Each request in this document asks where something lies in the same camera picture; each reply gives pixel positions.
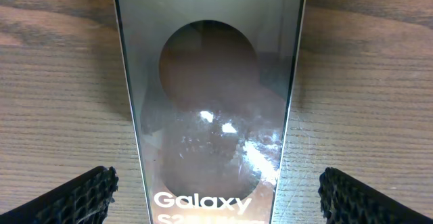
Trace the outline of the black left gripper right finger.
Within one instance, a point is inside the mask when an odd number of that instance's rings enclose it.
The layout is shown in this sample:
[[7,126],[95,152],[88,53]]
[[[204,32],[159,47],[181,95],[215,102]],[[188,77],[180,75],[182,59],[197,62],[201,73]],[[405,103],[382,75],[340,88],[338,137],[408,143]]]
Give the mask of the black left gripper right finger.
[[432,224],[430,217],[336,168],[320,174],[318,194],[327,224]]

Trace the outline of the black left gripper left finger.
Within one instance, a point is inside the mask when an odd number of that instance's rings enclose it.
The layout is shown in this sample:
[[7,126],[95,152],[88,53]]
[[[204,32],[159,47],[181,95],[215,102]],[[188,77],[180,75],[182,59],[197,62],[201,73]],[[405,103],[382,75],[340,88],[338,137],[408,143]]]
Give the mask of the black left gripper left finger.
[[1,224],[102,224],[118,190],[114,167],[97,166],[1,215]]

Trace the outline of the Galaxy smartphone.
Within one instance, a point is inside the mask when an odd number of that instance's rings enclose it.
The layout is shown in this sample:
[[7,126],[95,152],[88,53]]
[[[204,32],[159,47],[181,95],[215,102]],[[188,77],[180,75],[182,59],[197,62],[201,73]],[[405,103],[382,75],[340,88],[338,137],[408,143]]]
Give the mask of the Galaxy smartphone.
[[305,0],[114,0],[151,223],[270,223]]

